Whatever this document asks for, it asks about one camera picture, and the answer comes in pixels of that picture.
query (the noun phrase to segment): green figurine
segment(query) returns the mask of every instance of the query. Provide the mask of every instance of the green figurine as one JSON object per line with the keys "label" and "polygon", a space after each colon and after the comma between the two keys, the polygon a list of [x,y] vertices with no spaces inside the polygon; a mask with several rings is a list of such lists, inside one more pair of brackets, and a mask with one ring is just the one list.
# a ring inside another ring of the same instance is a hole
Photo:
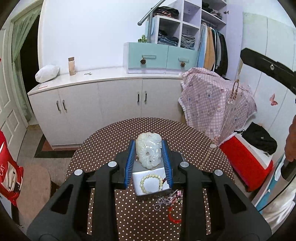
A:
{"label": "green figurine", "polygon": [[145,35],[142,35],[142,38],[138,39],[138,43],[147,43],[147,39],[146,39]]}

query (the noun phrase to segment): white pillow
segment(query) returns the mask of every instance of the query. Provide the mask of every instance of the white pillow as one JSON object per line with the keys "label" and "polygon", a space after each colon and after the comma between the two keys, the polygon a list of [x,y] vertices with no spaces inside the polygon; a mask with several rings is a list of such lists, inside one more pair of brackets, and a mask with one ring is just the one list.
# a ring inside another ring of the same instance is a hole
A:
{"label": "white pillow", "polygon": [[59,72],[59,66],[46,65],[36,73],[35,79],[37,82],[43,83],[55,78],[58,72]]}

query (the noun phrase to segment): black cable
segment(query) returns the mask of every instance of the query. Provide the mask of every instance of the black cable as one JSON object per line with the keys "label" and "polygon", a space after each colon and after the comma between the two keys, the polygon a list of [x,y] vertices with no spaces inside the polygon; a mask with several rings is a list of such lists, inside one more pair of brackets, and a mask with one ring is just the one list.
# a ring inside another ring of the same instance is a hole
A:
{"label": "black cable", "polygon": [[266,204],[263,208],[261,208],[259,210],[259,212],[261,212],[264,208],[266,208],[269,204],[271,204],[279,195],[281,195],[283,193],[283,191],[285,191],[287,189],[287,187],[292,183],[292,181],[295,179],[295,177],[296,177],[296,174],[294,175],[292,180],[287,184],[287,186],[283,190],[281,190],[281,192],[278,195],[276,195],[275,198],[273,198],[268,204]]}

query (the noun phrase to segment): teal drawer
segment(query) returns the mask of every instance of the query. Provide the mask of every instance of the teal drawer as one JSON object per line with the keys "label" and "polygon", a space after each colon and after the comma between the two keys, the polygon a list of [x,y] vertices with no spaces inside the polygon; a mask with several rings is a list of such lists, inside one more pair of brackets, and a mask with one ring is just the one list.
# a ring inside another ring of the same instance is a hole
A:
{"label": "teal drawer", "polygon": [[168,61],[167,69],[189,70],[197,65],[197,51],[169,46],[168,47]]}
{"label": "teal drawer", "polygon": [[168,46],[150,43],[128,43],[128,68],[166,68]]}

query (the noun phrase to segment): human hand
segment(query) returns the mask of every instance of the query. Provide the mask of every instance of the human hand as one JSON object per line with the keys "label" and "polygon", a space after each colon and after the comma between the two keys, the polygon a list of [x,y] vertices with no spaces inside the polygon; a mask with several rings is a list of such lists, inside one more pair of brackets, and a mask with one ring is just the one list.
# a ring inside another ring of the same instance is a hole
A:
{"label": "human hand", "polygon": [[289,135],[286,139],[285,146],[286,159],[290,162],[296,159],[296,115],[289,127]]}

